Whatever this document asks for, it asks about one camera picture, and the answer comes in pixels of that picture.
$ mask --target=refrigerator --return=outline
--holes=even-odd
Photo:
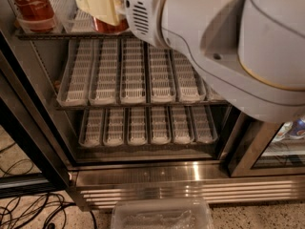
[[[58,25],[34,33],[0,0],[0,124],[37,168],[2,177],[3,198],[65,189],[82,210],[107,211],[141,199],[305,197],[296,122],[255,120],[182,54],[98,33],[75,0],[50,1]]]

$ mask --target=floor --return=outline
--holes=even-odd
[[[39,170],[0,126],[0,177],[38,172]],[[89,212],[81,212],[76,206],[67,202],[72,201],[64,191],[48,196],[22,197],[20,200],[16,198],[0,199],[0,229],[51,229],[48,224],[44,227],[44,223],[59,205],[66,206],[65,212],[60,211],[50,220],[50,223],[55,226],[53,228],[94,228],[92,215]],[[211,205],[210,209],[214,229],[305,228],[305,200],[236,205],[219,204]],[[34,213],[37,213],[37,217],[28,224],[22,225],[33,217]],[[93,214],[98,229],[111,228],[111,214],[104,214],[100,211],[94,211]]]

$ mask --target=metal base panel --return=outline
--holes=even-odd
[[[231,178],[221,163],[163,163],[76,172],[68,193],[84,211],[156,198],[204,198],[209,203],[288,200],[305,198],[305,176]]]

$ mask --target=air vent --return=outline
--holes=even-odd
[[[137,2],[132,9],[133,21],[136,29],[142,34],[149,32],[149,16],[143,3]]]

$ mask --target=white robotic arm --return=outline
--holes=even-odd
[[[305,0],[125,0],[132,32],[183,54],[217,92],[267,122],[305,115]]]

